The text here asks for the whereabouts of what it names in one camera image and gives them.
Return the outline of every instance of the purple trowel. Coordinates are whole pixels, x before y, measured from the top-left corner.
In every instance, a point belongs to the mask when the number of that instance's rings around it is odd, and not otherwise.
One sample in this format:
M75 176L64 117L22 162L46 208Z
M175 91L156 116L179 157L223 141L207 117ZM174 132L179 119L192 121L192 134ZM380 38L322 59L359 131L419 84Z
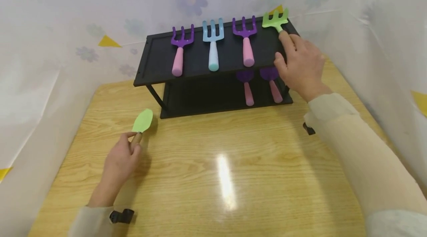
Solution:
M262 68L259 70L259 74L261 75L262 79L268 80L270 82L270 89L274 102L281 103L283 98L276 86L276 83L274 82L274 80L279 77L279 72L277 71L276 67Z
M237 76L239 81L244 83L246 105L247 106L253 106L254 105L254 98L252 97L252 92L251 92L251 88L249 86L249 82L254 77L254 71L253 70L238 71L238 72L236 72L236 76Z

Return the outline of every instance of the green trowel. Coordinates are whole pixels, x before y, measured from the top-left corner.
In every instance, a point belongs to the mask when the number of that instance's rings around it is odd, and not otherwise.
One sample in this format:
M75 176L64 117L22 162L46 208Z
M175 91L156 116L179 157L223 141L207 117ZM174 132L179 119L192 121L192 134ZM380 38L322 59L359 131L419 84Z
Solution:
M283 30L282 24L288 23L288 13L289 13L289 10L286 8L283 11L282 16L279 18L279 11L275 10L273 13L272 19L269 18L268 12L264 13L264 17L262 17L262 27L263 28L275 27L277 32L280 33Z
M132 131L136 131L137 134L134 136L134 138L131 141L132 153L135 145L141 142L142 133L150 127L152 120L153 120L153 111L149 109L142 111L135 119L134 127L132 128Z

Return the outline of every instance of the garden fork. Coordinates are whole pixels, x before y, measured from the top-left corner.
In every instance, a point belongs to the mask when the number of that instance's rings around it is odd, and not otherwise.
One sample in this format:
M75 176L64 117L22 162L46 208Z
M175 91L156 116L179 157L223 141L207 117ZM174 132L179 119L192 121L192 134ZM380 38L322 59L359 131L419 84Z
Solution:
M211 48L209 49L209 64L210 71L217 71L219 69L218 50L216 48L216 41L224 39L224 24L222 18L218 19L219 33L216 35L215 21L211 19L211 37L208 37L208 23L203 21L203 41L210 41Z
M270 19L268 12L266 12L264 13L264 17L262 17L262 27L274 27L280 33L283 30L282 24L288 23L288 15L289 10L287 8L283 11L280 18L278 10L274 11L272 19Z
M176 30L175 27L172 27L172 39L171 44L178 46L176 50L175 59L173 60L172 74L175 77L182 75L182 66L183 66L183 55L184 55L184 46L186 44L191 44L194 41L194 25L191 24L191 38L185 39L184 27L181 27L181 39L175 40Z
M245 17L242 17L242 30L237 30L236 18L233 18L233 33L243 37L243 64L245 67L252 67L255 64L255 60L249 36L256 33L255 16L252 16L252 30L246 29Z

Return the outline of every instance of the light blue handle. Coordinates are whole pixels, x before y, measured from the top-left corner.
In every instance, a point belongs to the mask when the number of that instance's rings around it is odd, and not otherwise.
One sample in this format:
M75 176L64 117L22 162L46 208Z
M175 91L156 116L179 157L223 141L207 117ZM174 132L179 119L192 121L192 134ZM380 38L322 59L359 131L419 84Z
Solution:
M209 70L217 71L218 69L218 50L216 49L216 42L211 41L211 48L209 49Z

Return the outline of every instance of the toy garden tool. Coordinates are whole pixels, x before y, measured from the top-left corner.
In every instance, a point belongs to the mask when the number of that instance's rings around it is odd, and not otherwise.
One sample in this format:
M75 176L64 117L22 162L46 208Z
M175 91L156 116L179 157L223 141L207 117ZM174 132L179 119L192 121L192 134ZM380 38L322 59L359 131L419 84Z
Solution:
M211 37L208 37L208 23L203 21L203 41L210 41L211 48L209 49L209 70L217 71L219 69L218 50L216 49L216 41L224 39L224 24L222 18L218 19L219 33L216 35L215 21L211 20Z
M283 30L282 24L288 23L288 13L289 10L285 9L282 16L279 18L279 11L275 10L272 19L269 19L268 12L264 13L264 16L262 17L262 27L275 27L277 32L280 33Z
M152 120L153 120L153 111L149 109L142 111L135 119L134 127L132 128L132 131L136 131L137 134L134 136L134 138L131 141L132 153L135 145L141 142L142 133L150 127Z
M259 70L259 74L261 74L262 79L268 80L270 82L270 89L274 102L281 103L283 98L276 86L276 83L274 82L274 80L279 77L279 72L277 71L276 67L262 68Z
M191 44L194 41L194 25L191 24L191 38L185 39L185 32L184 27L181 27L181 39L175 40L176 37L176 30L175 27L172 27L172 40L171 44L178 46L178 49L176 50L175 59L173 61L172 66L172 74L175 77L179 77L182 75L182 66L183 66L183 55L184 55L184 46L186 44Z
M243 64L245 67L252 67L255 63L249 36L256 33L255 16L252 16L252 30L246 29L245 17L242 17L242 30L236 29L236 18L233 18L233 33L243 37Z
M252 91L251 91L251 88L249 86L249 82L254 77L254 71L253 70L238 71L236 73L236 76L237 76L239 81L244 83L246 105L247 106L253 106L254 105L254 98L252 97Z

